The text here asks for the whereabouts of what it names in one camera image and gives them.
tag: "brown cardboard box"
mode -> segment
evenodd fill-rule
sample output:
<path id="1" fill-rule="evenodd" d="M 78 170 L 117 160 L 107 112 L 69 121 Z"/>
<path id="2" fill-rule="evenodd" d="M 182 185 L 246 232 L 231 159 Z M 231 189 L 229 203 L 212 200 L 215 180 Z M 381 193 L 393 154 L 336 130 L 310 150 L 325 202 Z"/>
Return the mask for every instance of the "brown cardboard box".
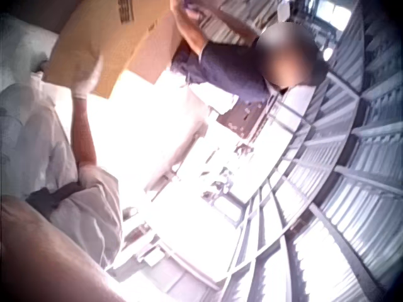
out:
<path id="1" fill-rule="evenodd" d="M 171 63 L 181 40 L 174 16 L 166 13 L 141 43 L 127 69 L 155 84 Z"/>
<path id="2" fill-rule="evenodd" d="M 60 34 L 44 80 L 70 87 L 74 69 L 92 66 L 101 53 L 95 94 L 109 98 L 127 68 L 155 82 L 180 41 L 173 21 L 169 0 L 84 0 Z"/>

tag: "bright window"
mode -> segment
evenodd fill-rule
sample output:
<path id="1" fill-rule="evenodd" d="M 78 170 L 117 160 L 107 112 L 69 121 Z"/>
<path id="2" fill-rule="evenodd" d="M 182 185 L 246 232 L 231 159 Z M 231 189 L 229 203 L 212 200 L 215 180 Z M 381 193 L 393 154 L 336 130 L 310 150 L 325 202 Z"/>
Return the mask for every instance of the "bright window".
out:
<path id="1" fill-rule="evenodd" d="M 316 15 L 326 22 L 329 22 L 338 30 L 343 31 L 351 17 L 351 11 L 335 5 L 331 1 L 321 1 L 318 5 Z"/>

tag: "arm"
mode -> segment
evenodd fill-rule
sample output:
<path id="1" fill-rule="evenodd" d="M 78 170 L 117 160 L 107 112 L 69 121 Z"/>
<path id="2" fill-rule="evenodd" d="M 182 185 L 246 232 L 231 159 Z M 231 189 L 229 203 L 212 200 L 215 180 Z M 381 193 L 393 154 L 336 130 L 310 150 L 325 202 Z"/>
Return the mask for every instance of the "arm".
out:
<path id="1" fill-rule="evenodd" d="M 202 30 L 192 22 L 183 7 L 181 0 L 171 0 L 171 11 L 176 20 L 176 26 L 183 38 L 188 42 L 192 51 L 197 55 L 202 53 L 208 39 Z"/>
<path id="2" fill-rule="evenodd" d="M 96 165 L 96 153 L 87 114 L 87 96 L 96 87 L 102 70 L 102 58 L 98 56 L 89 70 L 76 70 L 71 87 L 73 114 L 71 145 L 76 163 Z"/>
<path id="3" fill-rule="evenodd" d="M 201 3 L 201 5 L 214 14 L 218 19 L 223 21 L 234 33 L 241 36 L 248 45 L 251 45 L 253 41 L 259 37 L 259 35 L 248 24 L 238 20 L 225 11 L 206 3 Z"/>
<path id="4" fill-rule="evenodd" d="M 96 165 L 96 153 L 88 122 L 86 98 L 73 96 L 71 145 L 78 165 Z"/>

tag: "person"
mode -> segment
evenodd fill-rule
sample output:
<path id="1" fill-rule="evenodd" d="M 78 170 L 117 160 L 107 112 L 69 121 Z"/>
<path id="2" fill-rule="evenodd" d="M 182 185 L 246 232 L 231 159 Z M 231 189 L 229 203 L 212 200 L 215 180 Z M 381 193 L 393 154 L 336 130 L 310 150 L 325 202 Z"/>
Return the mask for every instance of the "person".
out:
<path id="1" fill-rule="evenodd" d="M 27 202 L 3 195 L 0 214 L 2 301 L 126 301 L 117 281 Z"/>
<path id="2" fill-rule="evenodd" d="M 279 23 L 259 36 L 224 11 L 201 0 L 196 3 L 221 19 L 245 42 L 231 45 L 210 41 L 188 16 L 183 0 L 171 0 L 178 30 L 198 57 L 198 60 L 185 59 L 192 62 L 191 73 L 197 69 L 197 83 L 207 81 L 251 103 L 263 102 L 271 94 L 299 84 L 317 86 L 325 79 L 327 65 L 320 59 L 313 37 L 302 26 Z M 279 28 L 283 28 L 283 38 L 277 40 L 282 42 L 267 43 Z"/>
<path id="3" fill-rule="evenodd" d="M 87 98 L 102 58 L 76 70 L 71 87 L 71 146 L 54 104 L 31 86 L 13 84 L 0 95 L 1 194 L 26 201 L 103 269 L 122 242 L 118 181 L 97 166 Z"/>

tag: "white uniform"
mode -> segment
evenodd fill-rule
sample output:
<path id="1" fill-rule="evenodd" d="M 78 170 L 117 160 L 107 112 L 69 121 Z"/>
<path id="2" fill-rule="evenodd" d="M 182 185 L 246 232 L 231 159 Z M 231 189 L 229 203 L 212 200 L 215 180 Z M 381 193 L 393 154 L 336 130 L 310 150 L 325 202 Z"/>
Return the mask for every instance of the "white uniform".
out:
<path id="1" fill-rule="evenodd" d="M 63 200 L 50 221 L 106 269 L 122 241 L 118 181 L 92 165 L 77 170 L 51 103 L 17 84 L 0 94 L 1 194 L 25 200 L 43 187 L 52 193 L 79 181 L 85 190 Z"/>

